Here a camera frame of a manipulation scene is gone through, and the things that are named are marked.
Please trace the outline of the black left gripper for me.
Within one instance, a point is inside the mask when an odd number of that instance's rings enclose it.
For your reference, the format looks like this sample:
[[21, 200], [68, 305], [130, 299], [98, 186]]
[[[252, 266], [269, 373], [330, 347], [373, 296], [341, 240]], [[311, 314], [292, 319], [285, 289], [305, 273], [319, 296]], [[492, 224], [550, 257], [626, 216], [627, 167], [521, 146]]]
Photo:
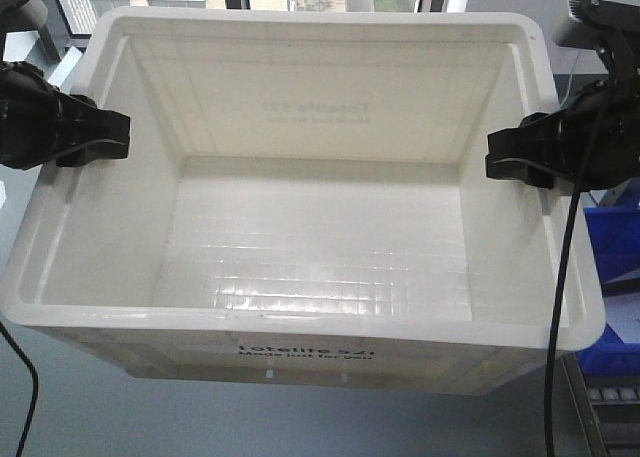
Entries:
[[1, 64], [3, 166], [28, 170], [55, 160], [58, 167], [81, 167], [95, 160], [125, 159], [130, 122], [87, 97], [63, 97], [28, 62]]

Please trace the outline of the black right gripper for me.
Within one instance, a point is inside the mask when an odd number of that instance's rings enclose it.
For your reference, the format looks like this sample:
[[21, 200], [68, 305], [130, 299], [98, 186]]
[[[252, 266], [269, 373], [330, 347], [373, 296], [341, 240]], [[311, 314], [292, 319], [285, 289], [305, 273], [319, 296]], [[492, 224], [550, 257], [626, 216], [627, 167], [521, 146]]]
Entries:
[[[527, 163], [559, 159], [553, 176]], [[639, 79], [598, 79], [555, 113], [536, 112], [518, 127], [488, 135], [486, 177], [552, 189], [564, 182], [604, 190], [639, 175]]]

